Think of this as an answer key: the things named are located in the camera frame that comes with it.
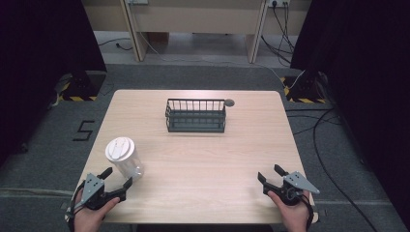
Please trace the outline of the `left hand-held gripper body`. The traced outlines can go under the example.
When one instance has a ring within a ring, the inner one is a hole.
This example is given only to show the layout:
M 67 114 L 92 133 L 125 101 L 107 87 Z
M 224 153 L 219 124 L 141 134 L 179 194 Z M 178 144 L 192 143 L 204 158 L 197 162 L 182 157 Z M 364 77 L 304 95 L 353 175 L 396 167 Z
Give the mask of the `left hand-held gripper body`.
M 77 203 L 77 207 L 86 207 L 96 211 L 115 197 L 119 197 L 121 201 L 125 201 L 127 192 L 122 190 L 122 188 L 107 192 L 104 190 L 104 180 L 100 180 L 98 175 L 89 173 L 84 182 L 84 189 L 81 199 Z

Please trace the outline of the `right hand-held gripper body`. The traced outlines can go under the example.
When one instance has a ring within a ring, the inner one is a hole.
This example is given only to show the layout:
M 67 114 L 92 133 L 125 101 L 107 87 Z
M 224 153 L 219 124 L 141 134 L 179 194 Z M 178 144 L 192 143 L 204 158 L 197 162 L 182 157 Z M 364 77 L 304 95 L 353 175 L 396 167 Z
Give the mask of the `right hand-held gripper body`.
M 274 184 L 272 184 L 273 186 L 271 188 L 262 185 L 263 193 L 268 194 L 269 191 L 274 192 L 279 196 L 282 202 L 288 206 L 297 205 L 301 201 L 301 197 L 304 195 L 305 190 L 314 194 L 320 192 L 320 190 L 299 171 L 288 173 L 287 176 L 281 178 L 281 187 L 277 187 Z

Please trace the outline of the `white lidded cup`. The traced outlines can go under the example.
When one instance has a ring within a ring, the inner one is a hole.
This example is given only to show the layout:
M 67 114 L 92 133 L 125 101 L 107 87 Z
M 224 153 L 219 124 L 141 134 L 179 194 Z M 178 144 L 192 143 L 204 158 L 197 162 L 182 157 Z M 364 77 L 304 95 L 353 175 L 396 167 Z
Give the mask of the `white lidded cup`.
M 122 136 L 111 140 L 105 147 L 105 157 L 126 179 L 132 178 L 135 182 L 144 174 L 135 144 L 129 137 Z

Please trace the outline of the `person's right hand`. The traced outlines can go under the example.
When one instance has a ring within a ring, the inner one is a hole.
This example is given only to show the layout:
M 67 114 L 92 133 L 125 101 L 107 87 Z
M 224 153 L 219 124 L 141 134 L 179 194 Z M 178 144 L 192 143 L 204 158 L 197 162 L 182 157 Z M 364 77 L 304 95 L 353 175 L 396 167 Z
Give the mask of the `person's right hand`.
M 278 207 L 281 213 L 282 223 L 288 232 L 307 232 L 307 224 L 309 218 L 308 207 L 299 202 L 297 205 L 288 206 L 282 202 L 277 194 L 272 191 L 268 192 L 268 196 Z

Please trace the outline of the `person's left hand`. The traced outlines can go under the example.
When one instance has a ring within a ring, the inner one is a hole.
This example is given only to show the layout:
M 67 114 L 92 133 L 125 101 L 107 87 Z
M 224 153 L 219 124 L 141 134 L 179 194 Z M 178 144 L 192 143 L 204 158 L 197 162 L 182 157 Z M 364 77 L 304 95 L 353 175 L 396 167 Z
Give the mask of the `person's left hand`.
M 99 232 L 103 219 L 118 203 L 119 197 L 115 197 L 108 201 L 100 209 L 93 211 L 88 208 L 78 209 L 75 212 L 73 219 L 74 232 Z

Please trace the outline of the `black stand base, striped tape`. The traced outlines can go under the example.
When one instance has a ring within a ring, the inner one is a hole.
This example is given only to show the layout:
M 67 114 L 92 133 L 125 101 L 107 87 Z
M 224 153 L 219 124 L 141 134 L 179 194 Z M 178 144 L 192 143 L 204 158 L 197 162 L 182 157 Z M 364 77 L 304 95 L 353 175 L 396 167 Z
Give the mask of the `black stand base, striped tape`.
M 319 75 L 301 72 L 282 77 L 284 95 L 289 102 L 325 103 L 324 93 L 319 85 Z
M 106 72 L 86 71 L 84 77 L 64 74 L 57 86 L 57 100 L 66 102 L 93 102 L 102 88 Z

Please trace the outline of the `black curtain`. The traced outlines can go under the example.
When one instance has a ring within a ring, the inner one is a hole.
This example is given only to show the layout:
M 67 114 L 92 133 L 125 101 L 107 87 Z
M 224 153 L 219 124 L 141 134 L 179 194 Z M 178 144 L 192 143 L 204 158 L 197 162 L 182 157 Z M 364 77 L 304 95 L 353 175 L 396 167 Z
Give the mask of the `black curtain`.
M 311 0 L 292 67 L 323 72 L 410 229 L 410 0 Z
M 0 0 L 0 166 L 70 73 L 105 64 L 81 0 Z

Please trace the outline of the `beige desk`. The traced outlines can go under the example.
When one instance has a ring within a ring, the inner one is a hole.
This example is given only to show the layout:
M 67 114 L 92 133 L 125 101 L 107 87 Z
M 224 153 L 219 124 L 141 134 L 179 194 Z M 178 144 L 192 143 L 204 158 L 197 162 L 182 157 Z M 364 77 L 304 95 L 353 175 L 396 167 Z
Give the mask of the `beige desk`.
M 134 60 L 145 59 L 149 33 L 243 35 L 248 61 L 256 61 L 262 36 L 300 34 L 312 0 L 269 8 L 267 0 L 80 0 L 95 31 L 127 31 Z

